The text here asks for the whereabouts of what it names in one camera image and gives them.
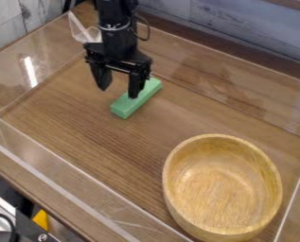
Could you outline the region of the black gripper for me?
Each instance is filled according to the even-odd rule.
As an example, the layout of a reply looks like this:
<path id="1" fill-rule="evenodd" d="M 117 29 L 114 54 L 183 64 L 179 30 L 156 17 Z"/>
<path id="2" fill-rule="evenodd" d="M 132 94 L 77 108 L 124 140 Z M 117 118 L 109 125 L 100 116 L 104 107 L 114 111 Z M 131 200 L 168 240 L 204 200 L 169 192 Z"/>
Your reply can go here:
<path id="1" fill-rule="evenodd" d="M 102 91 L 108 89 L 113 70 L 129 74 L 128 97 L 136 99 L 151 77 L 152 65 L 151 57 L 139 49 L 141 37 L 137 33 L 137 25 L 119 28 L 100 26 L 100 31 L 104 41 L 84 44 L 86 62 L 97 85 Z"/>

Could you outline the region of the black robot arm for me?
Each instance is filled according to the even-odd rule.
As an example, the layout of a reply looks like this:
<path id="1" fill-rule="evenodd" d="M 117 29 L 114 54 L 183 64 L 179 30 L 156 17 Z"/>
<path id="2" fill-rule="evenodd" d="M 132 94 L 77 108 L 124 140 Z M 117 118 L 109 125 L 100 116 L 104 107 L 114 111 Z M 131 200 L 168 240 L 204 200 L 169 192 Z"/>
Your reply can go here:
<path id="1" fill-rule="evenodd" d="M 139 41 L 147 41 L 137 33 L 139 0 L 96 0 L 102 41 L 84 44 L 97 85 L 105 91 L 112 83 L 112 72 L 129 76 L 128 97 L 135 99 L 151 79 L 152 58 L 140 51 Z"/>

